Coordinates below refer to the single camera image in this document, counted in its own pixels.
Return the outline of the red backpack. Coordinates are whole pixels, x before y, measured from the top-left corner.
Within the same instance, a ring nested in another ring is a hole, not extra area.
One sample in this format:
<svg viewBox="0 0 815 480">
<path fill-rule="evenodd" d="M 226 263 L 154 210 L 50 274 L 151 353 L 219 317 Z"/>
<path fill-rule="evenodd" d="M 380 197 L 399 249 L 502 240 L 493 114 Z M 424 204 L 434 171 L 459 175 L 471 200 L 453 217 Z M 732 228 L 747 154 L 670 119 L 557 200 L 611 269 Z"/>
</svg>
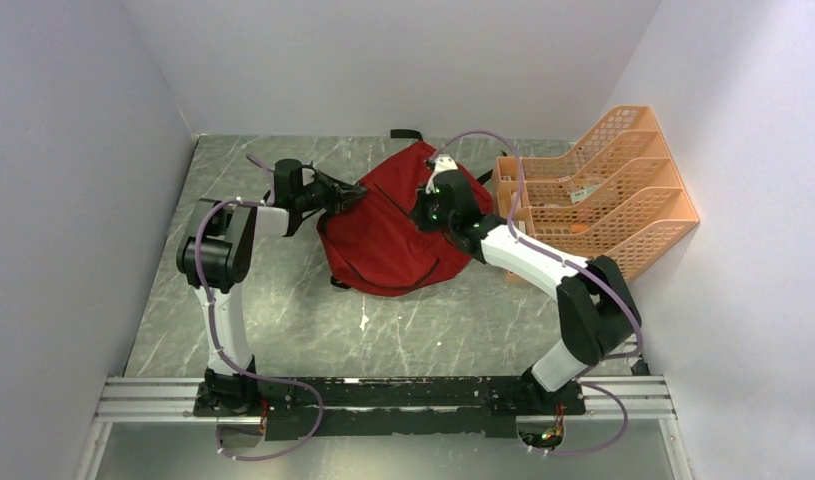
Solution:
<svg viewBox="0 0 815 480">
<path fill-rule="evenodd" d="M 317 231 L 331 284 L 369 295 L 395 297 L 456 277 L 471 257 L 440 232 L 424 233 L 409 210 L 431 172 L 435 152 L 418 140 L 359 180 L 367 194 L 350 209 L 321 215 Z"/>
</svg>

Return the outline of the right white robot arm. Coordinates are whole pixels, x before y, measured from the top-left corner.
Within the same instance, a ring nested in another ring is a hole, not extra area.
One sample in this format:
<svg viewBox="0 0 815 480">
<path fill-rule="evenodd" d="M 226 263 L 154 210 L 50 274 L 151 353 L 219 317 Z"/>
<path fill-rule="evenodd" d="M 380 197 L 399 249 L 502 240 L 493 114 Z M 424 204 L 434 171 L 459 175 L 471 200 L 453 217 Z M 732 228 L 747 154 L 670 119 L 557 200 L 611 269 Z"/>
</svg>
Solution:
<svg viewBox="0 0 815 480">
<path fill-rule="evenodd" d="M 643 339 L 639 313 L 612 258 L 566 253 L 509 219 L 483 213 L 470 181 L 448 155 L 429 160 L 428 168 L 411 211 L 417 228 L 443 234 L 458 251 L 517 275 L 556 302 L 561 338 L 523 375 L 522 398 L 531 412 L 548 413 L 567 383 L 616 357 L 629 337 Z"/>
</svg>

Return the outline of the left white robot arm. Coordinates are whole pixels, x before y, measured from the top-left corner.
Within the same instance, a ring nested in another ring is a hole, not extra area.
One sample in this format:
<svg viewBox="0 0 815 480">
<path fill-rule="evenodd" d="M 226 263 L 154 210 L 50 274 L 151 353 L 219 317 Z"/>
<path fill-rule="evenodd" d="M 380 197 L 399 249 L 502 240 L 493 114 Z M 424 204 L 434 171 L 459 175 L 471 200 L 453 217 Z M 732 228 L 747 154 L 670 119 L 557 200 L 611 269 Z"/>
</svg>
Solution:
<svg viewBox="0 0 815 480">
<path fill-rule="evenodd" d="M 227 409 L 237 416 L 254 411 L 260 400 L 241 287 L 256 238 L 291 237 L 312 215 L 344 213 L 367 194 L 359 184 L 296 159 L 282 159 L 272 167 L 254 155 L 247 159 L 265 174 L 266 193 L 258 200 L 200 199 L 176 257 L 178 271 L 201 304 L 208 334 L 210 353 L 199 401 L 209 410 Z"/>
</svg>

